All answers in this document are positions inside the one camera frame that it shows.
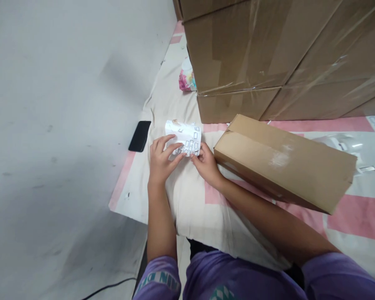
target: sticker sheet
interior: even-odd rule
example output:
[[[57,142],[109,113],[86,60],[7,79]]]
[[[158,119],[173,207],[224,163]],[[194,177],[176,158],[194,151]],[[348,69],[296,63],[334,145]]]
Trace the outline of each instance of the sticker sheet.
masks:
[[[167,147],[175,143],[183,143],[181,147],[174,150],[172,154],[178,155],[179,153],[187,153],[187,157],[190,154],[196,156],[200,152],[200,143],[201,143],[201,130],[199,126],[196,126],[195,123],[185,124],[179,123],[177,119],[168,120],[165,123],[165,134],[175,134],[176,136],[167,143]]]

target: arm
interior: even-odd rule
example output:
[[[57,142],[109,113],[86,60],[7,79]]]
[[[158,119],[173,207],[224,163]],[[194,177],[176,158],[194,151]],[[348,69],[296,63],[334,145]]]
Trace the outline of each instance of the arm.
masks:
[[[147,184],[149,196],[147,262],[161,256],[170,256],[178,261],[176,230],[165,191],[165,181],[186,153],[179,154],[173,161],[168,159],[172,152],[182,145],[182,143],[173,144],[164,150],[166,142],[173,137],[175,135],[160,137],[150,146],[150,177]]]
[[[191,156],[200,175],[241,211],[283,255],[302,266],[319,255],[339,252],[292,214],[223,177],[207,144],[202,143],[201,146],[203,155]]]

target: child's hand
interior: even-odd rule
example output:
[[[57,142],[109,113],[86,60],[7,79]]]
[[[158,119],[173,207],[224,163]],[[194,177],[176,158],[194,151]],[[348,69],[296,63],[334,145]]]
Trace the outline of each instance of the child's hand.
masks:
[[[165,184],[167,178],[186,155],[186,153],[181,153],[174,160],[168,159],[175,149],[183,145],[182,143],[172,144],[164,150],[165,144],[174,137],[175,135],[160,137],[150,146],[149,184]]]
[[[222,184],[224,177],[218,169],[214,154],[206,143],[201,143],[200,155],[198,157],[191,154],[190,158],[201,177],[211,186],[217,189]]]

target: black smartphone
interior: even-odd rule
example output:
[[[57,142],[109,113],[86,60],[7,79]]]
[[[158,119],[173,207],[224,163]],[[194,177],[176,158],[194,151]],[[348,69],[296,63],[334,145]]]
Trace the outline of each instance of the black smartphone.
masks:
[[[147,134],[149,132],[151,121],[140,121],[137,126],[133,138],[129,145],[129,151],[143,152],[146,142]]]

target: brown cardboard box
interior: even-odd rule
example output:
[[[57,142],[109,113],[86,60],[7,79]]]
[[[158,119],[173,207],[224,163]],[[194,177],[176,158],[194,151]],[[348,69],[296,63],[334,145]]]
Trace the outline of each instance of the brown cardboard box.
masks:
[[[181,21],[181,20],[183,20],[183,17],[182,17],[182,10],[180,8],[179,1],[178,0],[173,0],[173,2],[174,2],[174,9],[175,9],[175,14],[176,14],[176,19],[178,21]]]
[[[280,87],[230,92],[219,95],[197,95],[202,123],[228,123],[237,114],[259,120]]]
[[[373,97],[375,77],[318,85],[287,85],[260,120],[336,119]]]
[[[333,214],[357,157],[237,115],[214,147],[219,164],[275,200]]]
[[[180,3],[197,90],[210,95],[285,84],[340,0]]]
[[[288,85],[375,77],[375,0],[344,0]]]
[[[367,115],[375,115],[375,98],[353,109],[343,117],[363,117]]]

